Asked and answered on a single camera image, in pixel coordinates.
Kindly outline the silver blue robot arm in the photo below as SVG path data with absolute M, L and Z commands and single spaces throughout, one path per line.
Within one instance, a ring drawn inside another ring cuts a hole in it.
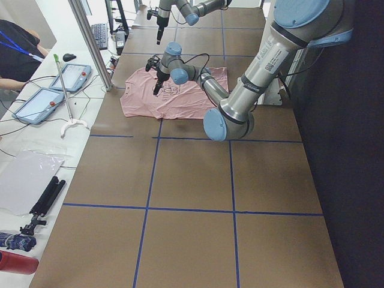
M 199 19 L 215 10 L 222 10 L 230 5 L 228 0 L 202 1 L 196 5 L 187 0 L 161 0 L 157 10 L 157 45 L 160 45 L 163 32 L 169 24 L 172 6 L 175 5 L 189 26 L 195 25 Z
M 348 0 L 276 1 L 271 34 L 231 93 L 205 67 L 186 64 L 182 48 L 170 42 L 162 57 L 148 59 L 146 71 L 157 72 L 154 94 L 169 79 L 177 85 L 196 82 L 216 107 L 203 119 L 206 135 L 214 141 L 240 139 L 252 132 L 251 114 L 259 97 L 276 78 L 287 57 L 304 48 L 336 46 L 348 42 L 353 32 L 355 2 Z

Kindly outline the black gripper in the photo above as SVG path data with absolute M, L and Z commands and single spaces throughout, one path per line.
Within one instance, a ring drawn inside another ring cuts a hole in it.
M 169 24 L 169 18 L 168 17 L 157 17 L 157 25 L 158 25 L 158 34 L 157 34 L 157 40 L 156 44 L 160 45 L 161 44 L 161 39 L 163 36 L 164 29 L 168 26 Z
M 157 82 L 156 82 L 155 88 L 153 90 L 153 95 L 155 95 L 155 96 L 158 95 L 160 89 L 163 86 L 163 83 L 166 81 L 168 81 L 168 74 L 162 72 L 161 70 L 158 70 L 157 71 Z

